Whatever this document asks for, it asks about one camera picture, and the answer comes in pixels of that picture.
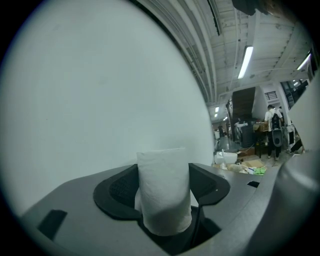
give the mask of black backpack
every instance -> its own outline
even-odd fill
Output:
[[[280,120],[279,116],[274,113],[272,119],[271,119],[271,129],[280,129]]]

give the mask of fluorescent light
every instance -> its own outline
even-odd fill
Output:
[[[296,70],[300,70],[308,61],[311,53],[308,54],[308,56],[304,59],[304,61],[300,64],[300,66]]]
[[[253,46],[248,46],[245,49],[244,59],[243,59],[243,63],[242,63],[242,67],[241,67],[238,79],[241,79],[245,76],[253,50],[254,50]]]

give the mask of ceiling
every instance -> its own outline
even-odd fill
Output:
[[[256,10],[253,16],[232,0],[135,0],[154,15],[182,55],[208,107],[223,106],[233,91],[272,81],[307,79],[297,70],[311,49],[303,28]],[[238,79],[246,46],[253,53],[245,76]]]

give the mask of white shirt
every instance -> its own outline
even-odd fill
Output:
[[[277,114],[279,118],[282,118],[282,114],[280,113],[279,109],[270,109],[265,113],[264,121],[268,121],[268,131],[271,132],[271,119],[274,117],[274,114]]]

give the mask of paper towel roll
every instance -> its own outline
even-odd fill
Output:
[[[191,224],[189,164],[185,148],[137,153],[144,226],[157,236],[173,236]]]

